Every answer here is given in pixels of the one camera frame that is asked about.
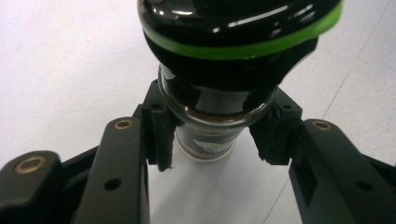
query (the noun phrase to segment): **green stripe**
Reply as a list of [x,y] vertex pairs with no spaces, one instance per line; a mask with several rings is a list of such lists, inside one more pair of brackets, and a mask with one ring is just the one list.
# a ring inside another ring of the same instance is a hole
[[159,35],[148,28],[145,24],[143,25],[143,29],[146,35],[154,43],[176,54],[206,60],[238,60],[268,55],[315,38],[332,28],[337,23],[341,15],[341,9],[342,5],[340,3],[319,21],[316,21],[308,27],[305,27],[291,35],[282,36],[274,40],[257,44],[234,47],[201,47],[180,44],[174,40]]

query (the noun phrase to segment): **thin line on surface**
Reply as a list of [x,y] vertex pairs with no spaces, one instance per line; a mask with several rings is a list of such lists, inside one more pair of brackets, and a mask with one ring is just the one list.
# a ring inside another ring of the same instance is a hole
[[343,82],[341,83],[340,88],[338,88],[337,92],[335,93],[334,98],[332,98],[332,102],[330,103],[329,107],[327,107],[327,110],[326,110],[326,112],[324,113],[322,119],[324,119],[324,118],[326,117],[327,113],[329,112],[330,108],[332,107],[332,104],[334,103],[335,99],[337,98],[338,93],[339,93],[340,90],[343,88],[344,83],[346,82],[347,78],[349,77],[350,73],[352,72],[352,69],[355,67],[356,62],[357,62],[358,59],[361,57],[361,54],[363,53],[364,49],[366,48],[367,43],[369,42],[369,40],[371,39],[371,37],[372,37],[374,31],[376,30],[376,27],[377,27],[378,24],[382,21],[382,18],[384,17],[385,12],[388,10],[390,3],[391,3],[391,0],[388,1],[388,4],[387,4],[387,6],[385,7],[384,11],[382,12],[381,17],[380,17],[380,18],[378,19],[378,21],[376,22],[375,27],[373,28],[372,32],[370,33],[369,37],[367,38],[366,42],[364,43],[363,47],[361,48],[361,51],[359,52],[358,56],[356,57],[355,61],[354,61],[353,64],[352,64],[352,66],[349,68],[349,71],[347,72],[346,77],[344,78]]
[[268,212],[267,217],[265,218],[265,220],[264,220],[264,222],[263,222],[262,224],[264,224],[265,221],[267,220],[267,218],[270,216],[270,214],[271,214],[273,208],[275,207],[275,204],[277,203],[277,200],[279,199],[280,195],[282,194],[282,192],[283,192],[283,190],[285,189],[286,185],[288,184],[289,180],[290,180],[290,178],[288,178],[288,180],[286,181],[286,183],[285,183],[285,185],[283,186],[282,190],[280,191],[279,195],[277,195],[277,198],[276,198],[276,200],[275,200],[273,206],[271,207],[270,211]]

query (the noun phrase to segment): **glossy black lid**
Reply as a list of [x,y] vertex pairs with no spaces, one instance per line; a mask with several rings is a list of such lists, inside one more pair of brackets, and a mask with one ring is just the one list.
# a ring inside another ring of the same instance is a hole
[[234,47],[280,37],[287,37],[280,45],[292,47],[332,27],[340,8],[340,0],[139,0],[146,35],[176,53],[183,47]]

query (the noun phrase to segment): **brass screw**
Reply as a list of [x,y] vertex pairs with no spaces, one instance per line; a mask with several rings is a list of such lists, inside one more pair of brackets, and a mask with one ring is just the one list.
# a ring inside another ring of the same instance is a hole
[[46,158],[41,156],[33,156],[18,163],[15,167],[15,173],[25,175],[32,173],[46,163]]
[[317,128],[321,129],[322,131],[329,131],[330,128],[332,127],[332,126],[330,126],[330,124],[323,122],[323,121],[319,121],[319,120],[314,121],[314,125]]
[[116,129],[127,129],[130,128],[131,126],[132,126],[132,121],[128,119],[122,119],[114,125]]

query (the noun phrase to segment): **white surface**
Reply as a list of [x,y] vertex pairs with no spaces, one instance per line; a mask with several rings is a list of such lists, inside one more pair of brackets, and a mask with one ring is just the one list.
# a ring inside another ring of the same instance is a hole
[[[135,1],[3,1],[0,6],[0,166],[32,150],[62,160],[95,147],[130,116],[157,76]],[[395,0],[345,1],[339,24],[282,88],[340,126],[365,154],[396,162]],[[152,223],[301,223],[288,167],[260,161],[248,131],[230,157],[199,164],[174,150],[149,168]]]

